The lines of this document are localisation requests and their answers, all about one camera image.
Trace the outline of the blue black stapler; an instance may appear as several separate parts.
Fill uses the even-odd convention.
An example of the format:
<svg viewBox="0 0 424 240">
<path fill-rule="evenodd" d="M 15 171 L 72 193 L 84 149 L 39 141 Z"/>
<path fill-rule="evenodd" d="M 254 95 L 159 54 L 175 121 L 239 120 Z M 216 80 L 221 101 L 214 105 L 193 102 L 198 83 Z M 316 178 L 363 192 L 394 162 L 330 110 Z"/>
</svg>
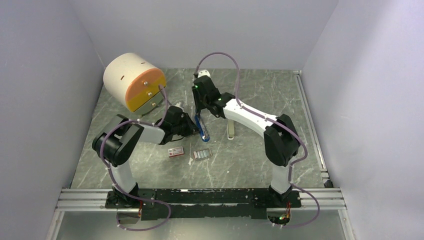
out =
<svg viewBox="0 0 424 240">
<path fill-rule="evenodd" d="M 208 142 L 210 140 L 210 135 L 207 131 L 206 125 L 203 122 L 203 119 L 199 113 L 194 115 L 194 121 L 196 126 L 199 129 L 199 135 L 203 142 Z"/>
</svg>

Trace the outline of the red staples box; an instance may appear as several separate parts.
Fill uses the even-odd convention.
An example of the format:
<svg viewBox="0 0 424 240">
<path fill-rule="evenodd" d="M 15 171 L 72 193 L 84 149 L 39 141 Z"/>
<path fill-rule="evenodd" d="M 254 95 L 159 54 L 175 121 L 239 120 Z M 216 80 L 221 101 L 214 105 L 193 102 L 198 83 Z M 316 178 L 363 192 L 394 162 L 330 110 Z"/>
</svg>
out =
<svg viewBox="0 0 424 240">
<path fill-rule="evenodd" d="M 178 147 L 173 147 L 173 148 L 168 149 L 168 157 L 169 158 L 182 156 L 184 154 L 185 154 L 185 152 L 184 152 L 183 146 L 178 146 Z"/>
</svg>

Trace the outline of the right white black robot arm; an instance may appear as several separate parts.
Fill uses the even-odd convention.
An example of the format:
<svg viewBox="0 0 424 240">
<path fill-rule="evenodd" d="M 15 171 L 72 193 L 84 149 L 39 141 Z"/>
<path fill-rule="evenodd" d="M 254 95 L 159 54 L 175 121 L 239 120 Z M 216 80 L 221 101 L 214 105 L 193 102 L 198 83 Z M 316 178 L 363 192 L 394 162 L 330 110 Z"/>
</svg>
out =
<svg viewBox="0 0 424 240">
<path fill-rule="evenodd" d="M 275 207 L 287 203 L 292 190 L 289 164 L 301 145 L 291 118 L 286 114 L 267 114 L 237 100 L 231 93 L 220 93 L 206 74 L 196 73 L 191 89 L 196 113 L 207 109 L 215 117 L 238 122 L 263 138 L 266 157 L 272 163 L 270 202 Z"/>
</svg>

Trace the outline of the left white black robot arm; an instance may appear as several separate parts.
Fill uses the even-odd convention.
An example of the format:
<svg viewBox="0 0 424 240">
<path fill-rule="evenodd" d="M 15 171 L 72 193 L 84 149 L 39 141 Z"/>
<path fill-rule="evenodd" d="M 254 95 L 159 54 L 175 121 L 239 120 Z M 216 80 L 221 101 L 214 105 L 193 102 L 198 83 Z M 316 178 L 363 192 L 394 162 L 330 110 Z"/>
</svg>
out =
<svg viewBox="0 0 424 240">
<path fill-rule="evenodd" d="M 153 123 L 117 114 L 93 139 L 91 147 L 111 171 L 113 184 L 118 185 L 112 187 L 118 201 L 132 208 L 138 203 L 139 187 L 132 175 L 129 158 L 138 142 L 165 145 L 175 136 L 185 138 L 199 130 L 189 114 L 177 106 L 170 106 L 165 115 Z"/>
</svg>

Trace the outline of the round white orange drawer box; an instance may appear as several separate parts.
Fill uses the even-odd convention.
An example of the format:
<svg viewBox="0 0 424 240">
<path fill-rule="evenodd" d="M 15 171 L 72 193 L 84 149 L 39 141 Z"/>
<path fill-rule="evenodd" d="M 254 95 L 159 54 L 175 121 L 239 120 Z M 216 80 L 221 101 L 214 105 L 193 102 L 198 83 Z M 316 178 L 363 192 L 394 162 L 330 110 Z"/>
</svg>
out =
<svg viewBox="0 0 424 240">
<path fill-rule="evenodd" d="M 157 107 L 167 86 L 165 74 L 133 52 L 111 61 L 103 73 L 105 89 L 131 113 L 143 116 Z"/>
</svg>

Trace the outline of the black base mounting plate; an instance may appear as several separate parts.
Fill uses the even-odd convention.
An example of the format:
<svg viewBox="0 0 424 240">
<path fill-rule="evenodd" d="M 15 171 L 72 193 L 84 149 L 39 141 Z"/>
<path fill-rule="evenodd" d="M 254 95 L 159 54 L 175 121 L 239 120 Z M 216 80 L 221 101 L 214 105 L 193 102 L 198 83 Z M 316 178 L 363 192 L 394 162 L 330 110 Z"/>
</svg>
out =
<svg viewBox="0 0 424 240">
<path fill-rule="evenodd" d="M 289 190 L 282 195 L 268 188 L 140 188 L 141 201 L 117 190 L 107 193 L 106 209 L 133 209 L 142 221 L 183 218 L 250 217 L 267 220 L 271 209 L 300 208 L 300 193 Z"/>
</svg>

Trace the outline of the right side aluminium rail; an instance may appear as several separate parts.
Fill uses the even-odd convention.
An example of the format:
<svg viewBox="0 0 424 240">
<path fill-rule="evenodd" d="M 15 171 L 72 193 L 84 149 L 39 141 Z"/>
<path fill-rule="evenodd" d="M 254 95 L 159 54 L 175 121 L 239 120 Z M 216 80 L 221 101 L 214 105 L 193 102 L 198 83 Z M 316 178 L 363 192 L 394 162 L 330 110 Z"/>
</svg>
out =
<svg viewBox="0 0 424 240">
<path fill-rule="evenodd" d="M 301 102 L 303 105 L 303 109 L 304 109 L 304 113 L 306 116 L 306 122 L 309 128 L 309 132 L 312 138 L 312 146 L 314 149 L 314 154 L 316 156 L 317 162 L 318 162 L 318 166 L 319 166 L 319 171 L 320 171 L 320 177 L 321 177 L 321 181 L 322 181 L 322 185 L 324 188 L 333 188 L 333 182 L 331 181 L 331 178 L 329 176 L 328 173 L 328 169 L 325 163 L 325 159 L 323 157 L 323 153 L 322 153 L 322 149 L 320 146 L 320 142 L 318 139 L 318 135 L 316 132 L 316 128 L 314 126 L 314 122 L 313 122 L 313 118 L 310 112 L 310 108 L 309 108 L 309 104 L 308 104 L 308 100 L 307 100 L 307 96 L 304 90 L 304 86 L 302 84 L 302 79 L 301 79 L 301 70 L 293 70 L 292 71 L 295 77 L 295 81 L 298 87 L 298 91 L 301 97 Z"/>
</svg>

